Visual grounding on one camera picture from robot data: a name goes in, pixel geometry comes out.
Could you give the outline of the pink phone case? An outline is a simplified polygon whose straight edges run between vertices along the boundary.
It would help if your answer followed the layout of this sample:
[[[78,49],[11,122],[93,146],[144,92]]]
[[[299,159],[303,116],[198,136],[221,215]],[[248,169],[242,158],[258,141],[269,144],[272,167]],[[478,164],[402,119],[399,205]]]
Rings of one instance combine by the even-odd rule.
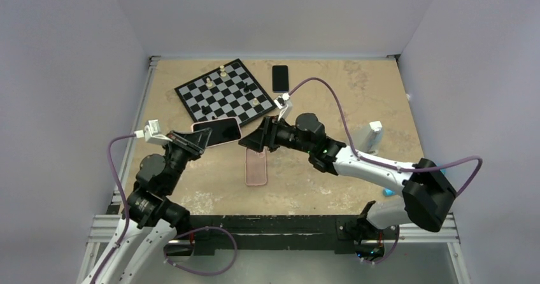
[[[266,151],[255,152],[249,148],[245,152],[245,184],[259,187],[267,183]]]

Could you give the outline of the black bare phone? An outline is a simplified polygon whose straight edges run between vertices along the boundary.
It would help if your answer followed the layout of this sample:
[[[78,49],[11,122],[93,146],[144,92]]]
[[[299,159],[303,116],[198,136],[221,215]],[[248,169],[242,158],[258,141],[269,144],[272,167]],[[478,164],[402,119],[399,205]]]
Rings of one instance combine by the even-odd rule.
[[[287,93],[290,89],[288,66],[272,67],[272,90],[275,93]]]

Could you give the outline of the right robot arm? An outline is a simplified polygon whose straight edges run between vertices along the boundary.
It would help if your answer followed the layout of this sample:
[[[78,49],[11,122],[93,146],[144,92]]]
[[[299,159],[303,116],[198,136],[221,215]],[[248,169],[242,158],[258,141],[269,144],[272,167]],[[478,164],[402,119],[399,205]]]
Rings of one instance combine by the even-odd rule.
[[[278,117],[264,117],[239,145],[262,152],[285,147],[308,154],[309,163],[322,173],[358,178],[393,190],[400,199],[374,203],[357,221],[361,235],[371,238],[391,225],[413,223],[429,231],[441,230],[457,192],[428,159],[399,162],[362,153],[332,139],[313,113],[303,113],[290,125]]]

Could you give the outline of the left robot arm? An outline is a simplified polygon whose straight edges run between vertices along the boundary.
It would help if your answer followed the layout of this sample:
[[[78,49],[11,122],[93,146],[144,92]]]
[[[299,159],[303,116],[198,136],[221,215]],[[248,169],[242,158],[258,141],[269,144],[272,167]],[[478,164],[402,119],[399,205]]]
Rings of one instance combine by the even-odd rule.
[[[132,283],[148,265],[150,257],[169,239],[184,238],[191,228],[189,211],[168,199],[188,162],[199,159],[211,137],[211,129],[192,133],[162,134],[151,120],[135,131],[135,138],[163,147],[164,154],[146,156],[139,165],[134,190],[121,193],[124,214],[118,221],[103,255],[84,283]]]

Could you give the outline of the black chess pawn left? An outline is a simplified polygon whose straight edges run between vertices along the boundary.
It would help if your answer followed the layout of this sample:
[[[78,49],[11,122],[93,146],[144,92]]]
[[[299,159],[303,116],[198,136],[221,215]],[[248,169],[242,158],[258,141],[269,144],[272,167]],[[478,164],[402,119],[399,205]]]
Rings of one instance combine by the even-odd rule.
[[[202,107],[202,113],[203,113],[204,115],[207,115],[207,114],[209,114],[210,112],[211,112],[211,108],[210,108],[209,106],[204,106],[204,107]]]

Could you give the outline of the black and white chessboard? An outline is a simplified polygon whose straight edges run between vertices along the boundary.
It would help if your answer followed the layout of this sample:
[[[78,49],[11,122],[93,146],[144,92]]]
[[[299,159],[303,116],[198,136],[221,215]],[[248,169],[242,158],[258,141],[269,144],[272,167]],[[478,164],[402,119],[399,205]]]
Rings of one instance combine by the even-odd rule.
[[[174,89],[194,122],[210,121],[211,116],[216,115],[217,119],[235,117],[243,127],[276,109],[273,98],[240,59],[224,66],[226,77],[220,76],[220,67],[217,67]],[[206,86],[207,77],[213,82],[211,88]],[[248,93],[243,92],[244,83],[249,86]],[[253,99],[258,99],[259,104],[254,106]],[[204,106],[211,108],[207,115],[202,113]]]

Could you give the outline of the white chess pawn far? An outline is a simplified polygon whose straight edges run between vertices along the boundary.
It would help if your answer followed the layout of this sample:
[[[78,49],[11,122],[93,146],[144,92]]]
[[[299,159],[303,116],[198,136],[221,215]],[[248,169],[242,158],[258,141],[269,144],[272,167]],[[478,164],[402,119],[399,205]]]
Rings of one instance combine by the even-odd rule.
[[[223,66],[223,65],[220,66],[220,76],[221,77],[226,77],[227,76],[227,72],[225,71],[225,66]]]

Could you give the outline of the white spray bottle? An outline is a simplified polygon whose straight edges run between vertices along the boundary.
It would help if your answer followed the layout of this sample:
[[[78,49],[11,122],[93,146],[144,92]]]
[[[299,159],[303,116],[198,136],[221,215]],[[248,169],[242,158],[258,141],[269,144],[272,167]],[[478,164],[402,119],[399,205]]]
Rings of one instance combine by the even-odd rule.
[[[356,150],[360,152],[377,155],[380,150],[383,134],[382,123],[380,121],[373,121],[353,132],[353,144]]]

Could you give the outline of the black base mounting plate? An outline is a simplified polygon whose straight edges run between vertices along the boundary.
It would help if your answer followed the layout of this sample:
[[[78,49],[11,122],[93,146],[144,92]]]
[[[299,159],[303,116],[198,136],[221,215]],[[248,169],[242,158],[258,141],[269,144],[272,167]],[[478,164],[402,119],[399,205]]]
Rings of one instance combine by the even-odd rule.
[[[195,229],[211,230],[172,240],[170,256],[214,255],[218,250],[332,251],[371,260],[384,256],[399,237],[392,225],[376,229],[358,215],[196,215]]]

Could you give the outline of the aluminium table frame rail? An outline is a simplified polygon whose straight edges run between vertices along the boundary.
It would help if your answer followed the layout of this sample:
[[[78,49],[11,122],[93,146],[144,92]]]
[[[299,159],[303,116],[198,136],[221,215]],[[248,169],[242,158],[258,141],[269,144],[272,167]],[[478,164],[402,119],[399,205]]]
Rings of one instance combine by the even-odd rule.
[[[129,115],[128,122],[130,123],[127,130],[128,134],[138,130],[144,121],[143,115],[148,102],[148,96],[150,94],[158,63],[161,60],[161,55],[152,55],[147,58],[143,65],[140,81],[137,83],[136,90],[134,91],[134,102],[131,103],[131,108],[127,111],[127,114]],[[136,139],[121,139],[111,146],[111,160],[115,170],[115,174],[112,178],[112,204],[119,204],[121,202],[120,192],[115,183],[115,177],[119,179],[124,194],[128,194],[128,184],[130,180],[129,171],[131,169],[131,162],[136,143]]]

